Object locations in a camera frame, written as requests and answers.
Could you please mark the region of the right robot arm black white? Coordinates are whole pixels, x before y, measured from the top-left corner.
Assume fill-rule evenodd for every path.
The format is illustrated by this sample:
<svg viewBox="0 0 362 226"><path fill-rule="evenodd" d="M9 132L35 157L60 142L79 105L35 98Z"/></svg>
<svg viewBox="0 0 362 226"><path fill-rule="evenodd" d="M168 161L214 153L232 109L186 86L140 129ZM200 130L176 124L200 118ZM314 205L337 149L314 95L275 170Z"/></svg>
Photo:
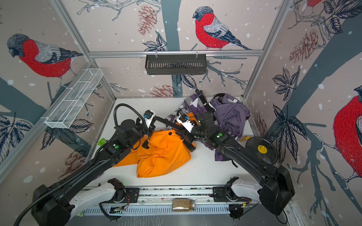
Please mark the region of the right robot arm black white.
<svg viewBox="0 0 362 226"><path fill-rule="evenodd" d="M261 204L272 214L280 215L295 195L289 171L280 166L276 168L258 157L253 157L231 134L219 129L209 113L202 113L197 121L185 114L177 119L187 131L185 136L192 141L202 140L244 168L261 186L257 194Z"/></svg>

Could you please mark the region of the orange trousers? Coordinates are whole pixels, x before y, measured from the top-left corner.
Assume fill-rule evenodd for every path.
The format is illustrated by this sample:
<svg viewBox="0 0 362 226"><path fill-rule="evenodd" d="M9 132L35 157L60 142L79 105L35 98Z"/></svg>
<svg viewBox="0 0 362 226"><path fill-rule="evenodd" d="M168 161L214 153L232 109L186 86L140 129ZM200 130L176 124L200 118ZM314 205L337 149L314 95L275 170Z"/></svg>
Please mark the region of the orange trousers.
<svg viewBox="0 0 362 226"><path fill-rule="evenodd" d="M135 145L131 153L114 167L136 165L137 178L153 178L169 174L191 160L191 151L176 130L156 131L140 142L145 141L148 141L148 149Z"/></svg>

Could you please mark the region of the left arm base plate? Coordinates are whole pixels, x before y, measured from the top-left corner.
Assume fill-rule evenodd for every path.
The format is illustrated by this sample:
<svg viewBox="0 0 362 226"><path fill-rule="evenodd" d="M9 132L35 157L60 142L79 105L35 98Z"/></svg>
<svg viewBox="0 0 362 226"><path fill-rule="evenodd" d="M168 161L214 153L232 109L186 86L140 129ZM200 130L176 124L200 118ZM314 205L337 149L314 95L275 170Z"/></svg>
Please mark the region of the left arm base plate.
<svg viewBox="0 0 362 226"><path fill-rule="evenodd" d="M126 187L116 190L113 203L137 203L140 189L137 187Z"/></svg>

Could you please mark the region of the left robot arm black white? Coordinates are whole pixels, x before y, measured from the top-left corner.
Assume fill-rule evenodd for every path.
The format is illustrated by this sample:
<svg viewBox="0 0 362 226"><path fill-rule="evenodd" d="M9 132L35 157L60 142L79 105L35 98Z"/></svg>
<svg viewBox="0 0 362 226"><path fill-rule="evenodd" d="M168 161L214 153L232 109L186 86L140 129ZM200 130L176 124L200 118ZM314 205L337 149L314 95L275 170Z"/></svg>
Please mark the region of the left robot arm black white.
<svg viewBox="0 0 362 226"><path fill-rule="evenodd" d="M117 122L117 110L126 107L138 117ZM151 123L155 114L148 110L144 115L138 113L127 104L118 104L114 113L115 133L111 139L96 151L94 157L65 179L47 187L41 185L34 191L33 202L26 207L15 220L15 225L20 225L24 216L31 212L40 226L64 226L71 219L71 212L75 204L71 203L86 185L102 173L121 162L141 139L153 132Z"/></svg>

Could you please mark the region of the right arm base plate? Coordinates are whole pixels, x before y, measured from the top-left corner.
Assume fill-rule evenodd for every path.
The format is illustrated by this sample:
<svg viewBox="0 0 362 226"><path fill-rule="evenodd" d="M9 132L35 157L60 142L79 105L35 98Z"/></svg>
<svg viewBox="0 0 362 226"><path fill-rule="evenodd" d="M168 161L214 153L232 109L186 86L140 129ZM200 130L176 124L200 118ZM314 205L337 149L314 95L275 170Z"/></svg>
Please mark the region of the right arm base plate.
<svg viewBox="0 0 362 226"><path fill-rule="evenodd" d="M251 202L252 199L247 197L238 197L233 191L224 186L216 186L212 188L213 193L210 195L214 202Z"/></svg>

